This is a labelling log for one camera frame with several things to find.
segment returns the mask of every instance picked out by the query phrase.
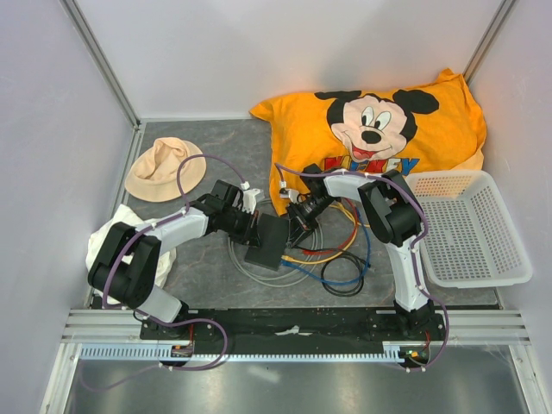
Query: red cable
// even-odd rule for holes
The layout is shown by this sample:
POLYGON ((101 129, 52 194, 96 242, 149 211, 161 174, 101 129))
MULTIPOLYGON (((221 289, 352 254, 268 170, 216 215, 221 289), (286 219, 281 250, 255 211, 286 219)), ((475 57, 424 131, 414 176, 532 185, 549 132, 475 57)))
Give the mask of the red cable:
MULTIPOLYGON (((343 200, 345 200, 347 202, 347 204, 349 205, 349 207, 351 208, 351 210, 353 211, 353 217, 354 217, 354 227, 353 227, 353 231, 351 232, 351 234, 349 235, 348 239, 346 241, 344 241, 339 247, 338 249, 343 249, 345 248, 345 246, 347 246, 349 244, 349 242, 351 240, 353 240, 353 237, 356 236, 355 234, 355 231, 359 228, 359 217, 358 215, 356 214, 356 208, 353 206, 353 203, 351 203, 351 201, 348 199, 348 198, 344 198, 343 200)), ((332 253, 335 253, 336 251, 335 250, 323 250, 323 251, 320 251, 320 252, 313 252, 311 250, 303 250, 303 254, 306 254, 306 255, 310 255, 310 256, 318 256, 318 255, 321 255, 321 254, 332 254, 332 253)))

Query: yellow pillowcase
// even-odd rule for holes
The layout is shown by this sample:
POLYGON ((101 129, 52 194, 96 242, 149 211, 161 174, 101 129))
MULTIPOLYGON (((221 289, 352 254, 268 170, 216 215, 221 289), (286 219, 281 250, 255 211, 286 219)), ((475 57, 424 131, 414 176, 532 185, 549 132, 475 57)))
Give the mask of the yellow pillowcase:
MULTIPOLYGON (((448 169, 481 169, 486 124, 464 78, 450 69, 434 83, 388 92, 292 93, 251 110, 272 125, 270 197, 278 214, 275 162, 297 171, 310 164, 368 173, 393 168, 404 175, 448 169)), ((306 192, 285 172, 288 187, 306 192)))

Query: white cloth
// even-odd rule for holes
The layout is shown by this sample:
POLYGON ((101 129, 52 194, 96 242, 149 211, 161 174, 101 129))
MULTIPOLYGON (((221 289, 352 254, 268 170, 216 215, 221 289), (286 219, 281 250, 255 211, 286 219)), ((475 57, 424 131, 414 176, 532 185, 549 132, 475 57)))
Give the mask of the white cloth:
MULTIPOLYGON (((155 220, 147 220, 147 223, 151 223, 154 221, 155 220)), ((113 218, 109 220, 106 224, 104 224, 100 228, 100 230, 98 230, 96 233, 92 233, 90 236, 90 239, 88 239, 88 253, 86 254, 86 268, 89 271, 92 265, 94 264, 94 260, 96 259, 97 253, 102 247, 102 244, 104 244, 105 237, 110 231, 111 226, 114 223, 119 223, 119 222, 126 223, 130 226, 137 226, 139 224, 144 223, 144 221, 140 219, 128 206, 124 204, 119 205, 113 218)), ((169 252, 166 252, 159 258, 159 261, 157 262, 157 271, 155 272, 155 284, 158 287, 162 288, 165 285, 166 276, 169 274, 175 259, 176 259, 176 248, 174 248, 169 252)), ((130 263, 130 261, 132 261, 132 257, 125 256, 122 259, 122 261, 124 263, 130 263)), ((100 296, 102 296, 102 293, 100 291, 96 290, 96 292, 100 296)), ((109 297, 108 303, 118 304, 119 302, 117 302, 112 297, 109 297)))

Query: laundry basket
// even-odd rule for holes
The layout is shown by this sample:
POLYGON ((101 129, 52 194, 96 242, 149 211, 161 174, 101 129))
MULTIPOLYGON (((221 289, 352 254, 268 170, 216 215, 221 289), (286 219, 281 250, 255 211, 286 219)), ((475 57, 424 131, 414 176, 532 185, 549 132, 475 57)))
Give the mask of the laundry basket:
POLYGON ((504 200, 483 171, 411 174, 406 182, 430 231, 420 252, 430 280, 443 287, 524 283, 532 268, 504 200))

